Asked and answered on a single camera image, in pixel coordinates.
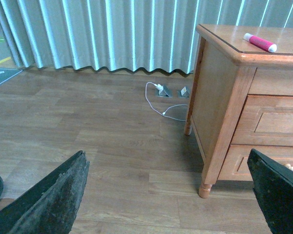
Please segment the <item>pink glue stick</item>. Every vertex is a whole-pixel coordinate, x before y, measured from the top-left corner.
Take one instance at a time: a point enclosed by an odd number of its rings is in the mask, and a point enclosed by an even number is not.
[[[264,40],[262,38],[259,38],[257,36],[254,36],[252,34],[246,33],[243,37],[244,40],[248,41],[249,43],[256,45],[257,47],[266,50],[268,52],[276,52],[277,51],[277,45]]]

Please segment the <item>wooden floor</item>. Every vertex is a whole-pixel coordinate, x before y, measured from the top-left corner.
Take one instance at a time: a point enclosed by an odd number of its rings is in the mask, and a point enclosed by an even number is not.
[[[78,150],[90,161],[73,234],[270,233],[251,182],[218,182],[197,195],[203,168],[195,136],[145,100],[147,81],[173,98],[148,97],[164,111],[191,76],[30,69],[0,86],[0,209]],[[186,107],[167,112],[185,118]]]

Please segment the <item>floor mat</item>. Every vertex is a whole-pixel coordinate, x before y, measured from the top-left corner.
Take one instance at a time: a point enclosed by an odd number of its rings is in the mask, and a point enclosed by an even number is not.
[[[0,68],[0,85],[9,80],[10,78],[16,76],[20,72],[22,72],[22,70]]]

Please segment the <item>dresser drawer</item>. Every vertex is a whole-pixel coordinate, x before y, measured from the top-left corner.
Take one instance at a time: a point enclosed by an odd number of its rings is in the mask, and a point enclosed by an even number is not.
[[[218,179],[252,180],[247,161],[253,148],[282,165],[291,164],[293,166],[293,147],[230,145]]]
[[[249,94],[293,96],[293,70],[257,68]]]
[[[293,146],[293,97],[249,95],[231,143]]]

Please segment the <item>yellow line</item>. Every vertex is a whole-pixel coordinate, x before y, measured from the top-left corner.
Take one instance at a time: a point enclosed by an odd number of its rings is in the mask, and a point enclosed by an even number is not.
[[[5,61],[8,61],[10,59],[11,59],[11,57],[4,58],[4,59],[0,60],[0,64],[3,63],[3,62],[5,62]]]

